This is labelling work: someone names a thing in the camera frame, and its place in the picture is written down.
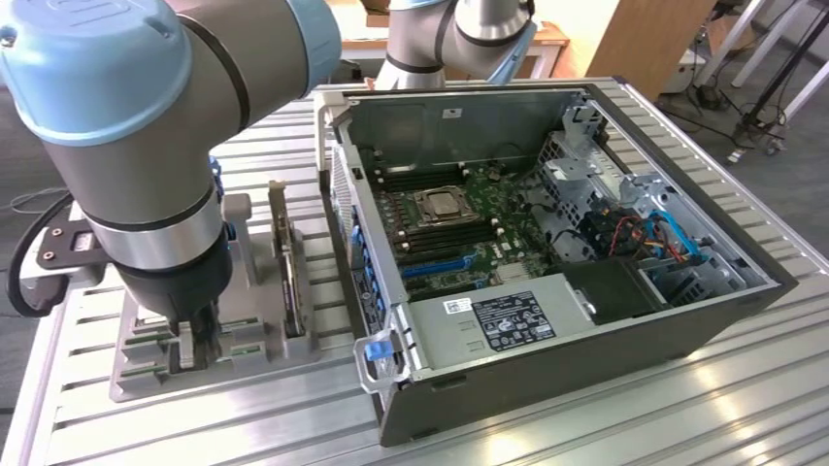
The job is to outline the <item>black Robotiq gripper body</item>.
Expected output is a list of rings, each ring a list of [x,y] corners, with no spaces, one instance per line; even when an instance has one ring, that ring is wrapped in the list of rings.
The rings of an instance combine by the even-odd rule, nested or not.
[[[131,297],[169,321],[188,321],[223,293],[233,272],[227,248],[208,250],[192,263],[164,271],[115,265]]]

